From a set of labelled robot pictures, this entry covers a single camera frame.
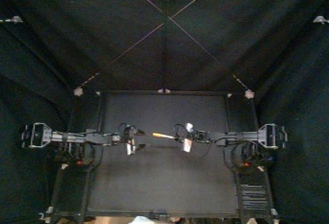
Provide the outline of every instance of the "black tent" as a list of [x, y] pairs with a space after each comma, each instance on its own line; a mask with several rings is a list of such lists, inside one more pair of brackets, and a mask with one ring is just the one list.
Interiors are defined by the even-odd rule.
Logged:
[[312, 23], [327, 2], [0, 0], [0, 222], [35, 223], [46, 208], [45, 154], [19, 150], [17, 131], [37, 120], [64, 131], [81, 87], [252, 90], [260, 124], [288, 132], [271, 169], [279, 215], [327, 223], [329, 26]]

